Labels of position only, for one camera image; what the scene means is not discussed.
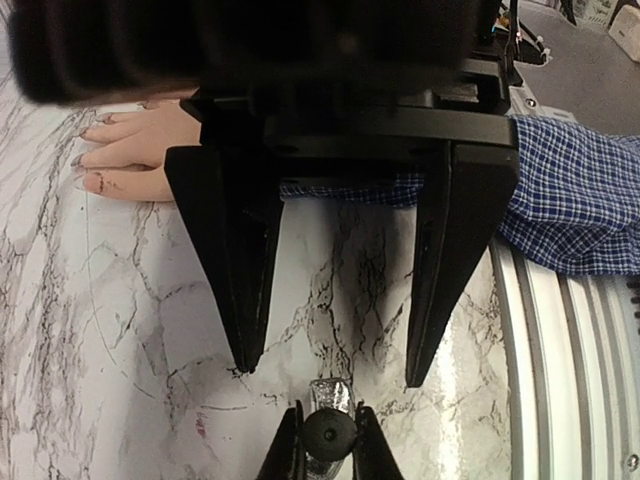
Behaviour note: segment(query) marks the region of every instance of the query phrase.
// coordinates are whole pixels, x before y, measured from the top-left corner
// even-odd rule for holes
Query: white box
[[[578,26],[604,32],[611,22],[616,0],[576,0],[573,12]]]
[[[631,5],[622,7],[609,28],[609,36],[631,60],[640,62],[640,9]]]

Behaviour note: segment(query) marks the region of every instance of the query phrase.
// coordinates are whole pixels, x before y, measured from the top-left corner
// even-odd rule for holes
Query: silver object
[[[314,380],[309,385],[311,390],[311,410],[315,412],[321,408],[334,408],[348,414],[355,415],[353,392],[349,384],[341,378]],[[307,455],[307,478],[309,480],[333,480],[338,475],[343,461],[321,462]]]
[[[627,467],[629,467],[630,472],[635,472],[638,466],[640,466],[640,457],[634,453],[628,458]]]

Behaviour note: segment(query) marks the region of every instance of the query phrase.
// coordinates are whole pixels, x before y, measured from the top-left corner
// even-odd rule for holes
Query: fingernail
[[[78,175],[73,179],[73,188],[75,188],[76,190],[82,190],[83,192],[86,192],[86,188],[84,188],[84,176],[85,174],[83,173],[82,175]]]
[[[111,125],[113,122],[111,121],[111,113],[105,113],[103,115],[98,115],[96,120],[100,123],[104,123],[105,125]]]
[[[82,161],[82,155],[83,154],[81,153],[80,155],[78,155],[76,158],[74,158],[71,161],[71,164],[70,164],[71,168],[76,168],[76,167],[80,166],[80,162]]]

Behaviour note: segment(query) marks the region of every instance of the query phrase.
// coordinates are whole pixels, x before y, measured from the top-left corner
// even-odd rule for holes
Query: finger
[[[162,168],[146,172],[107,170],[85,174],[82,185],[87,192],[134,202],[170,202],[169,182]]]
[[[149,100],[147,102],[142,102],[140,105],[145,110],[155,110],[156,108],[160,108],[165,103],[172,103],[172,102],[170,100]]]
[[[175,92],[155,93],[149,95],[149,100],[181,100],[183,98],[191,98],[198,89],[178,90]]]
[[[119,112],[119,113],[107,113],[102,116],[99,121],[106,123],[107,125],[113,125],[114,123],[124,123],[139,118],[144,115],[144,112]]]
[[[83,140],[95,143],[113,143],[138,133],[140,125],[133,122],[115,123],[91,127],[80,135]]]
[[[81,155],[73,166],[122,168],[129,165],[144,164],[150,167],[157,167],[163,159],[159,159],[158,164],[149,164],[150,157],[148,152],[145,154],[144,147],[145,143],[141,142],[137,135],[132,135],[119,142],[110,143]]]
[[[187,91],[188,89],[195,89],[196,87],[197,85],[194,84],[193,81],[169,81],[167,83],[162,83],[159,86],[154,85],[151,88],[109,92],[104,95],[91,97],[86,101],[76,102],[75,105],[78,107],[91,107],[96,105],[140,102],[153,98],[153,96],[158,94],[169,93],[170,95],[173,95],[173,92],[181,92],[183,90]]]

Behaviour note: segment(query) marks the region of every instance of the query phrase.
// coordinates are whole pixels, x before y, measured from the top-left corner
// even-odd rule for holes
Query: black knob
[[[358,428],[349,415],[333,408],[322,408],[302,426],[302,444],[306,451],[322,462],[337,462],[353,450]]]

